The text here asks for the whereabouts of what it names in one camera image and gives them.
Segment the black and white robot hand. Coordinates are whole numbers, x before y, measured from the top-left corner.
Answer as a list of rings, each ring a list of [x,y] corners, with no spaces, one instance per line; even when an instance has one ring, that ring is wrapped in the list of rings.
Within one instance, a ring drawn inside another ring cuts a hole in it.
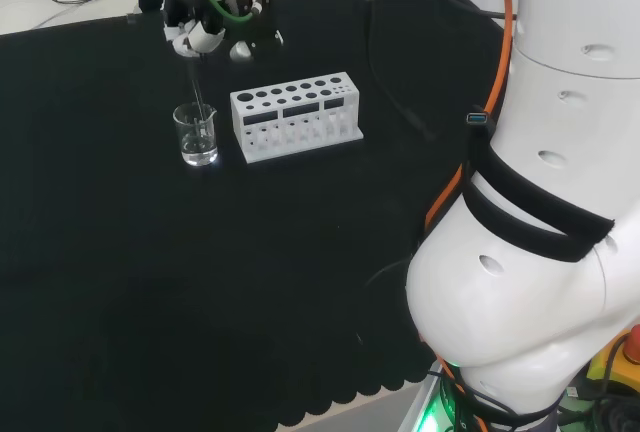
[[[282,51],[284,38],[273,16],[272,0],[232,0],[233,15],[220,0],[165,0],[164,36],[178,55],[195,59],[228,45],[234,62],[266,61]]]

